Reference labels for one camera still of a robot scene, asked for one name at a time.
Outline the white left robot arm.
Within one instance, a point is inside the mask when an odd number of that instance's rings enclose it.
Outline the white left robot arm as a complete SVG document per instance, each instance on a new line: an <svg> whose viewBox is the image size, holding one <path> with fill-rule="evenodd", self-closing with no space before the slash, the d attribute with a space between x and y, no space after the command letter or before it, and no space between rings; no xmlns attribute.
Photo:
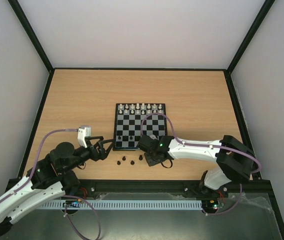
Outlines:
<svg viewBox="0 0 284 240"><path fill-rule="evenodd" d="M79 148L70 142L59 143L0 197L0 237L43 204L65 195L75 195L80 181L73 170L86 166L88 160L105 160L115 143L114 139L102 136L85 137L84 141L85 145Z"/></svg>

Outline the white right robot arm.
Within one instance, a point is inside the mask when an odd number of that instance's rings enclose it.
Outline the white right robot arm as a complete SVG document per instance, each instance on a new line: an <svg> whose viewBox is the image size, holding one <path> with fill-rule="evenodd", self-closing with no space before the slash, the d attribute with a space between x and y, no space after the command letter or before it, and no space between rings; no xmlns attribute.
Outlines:
<svg viewBox="0 0 284 240"><path fill-rule="evenodd" d="M199 195L209 197L228 183L247 184L253 172L253 153L231 135L221 140L195 141L170 135L142 135L137 148L144 152L148 166L169 160L191 159L216 164L206 170L195 187Z"/></svg>

